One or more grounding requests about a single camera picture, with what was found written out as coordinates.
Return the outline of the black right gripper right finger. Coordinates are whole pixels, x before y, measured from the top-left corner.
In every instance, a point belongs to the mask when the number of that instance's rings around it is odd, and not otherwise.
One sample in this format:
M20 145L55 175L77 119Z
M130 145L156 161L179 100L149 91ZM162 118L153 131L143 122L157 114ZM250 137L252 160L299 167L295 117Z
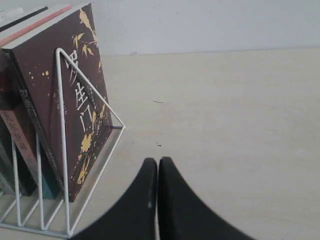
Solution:
M252 239L212 211L168 156L159 161L158 227L161 240Z

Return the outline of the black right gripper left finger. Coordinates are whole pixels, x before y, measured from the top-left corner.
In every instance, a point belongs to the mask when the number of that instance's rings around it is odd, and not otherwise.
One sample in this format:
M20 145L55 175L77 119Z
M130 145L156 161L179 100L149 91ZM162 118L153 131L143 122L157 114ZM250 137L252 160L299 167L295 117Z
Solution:
M154 240L158 166L146 158L119 200L73 240Z

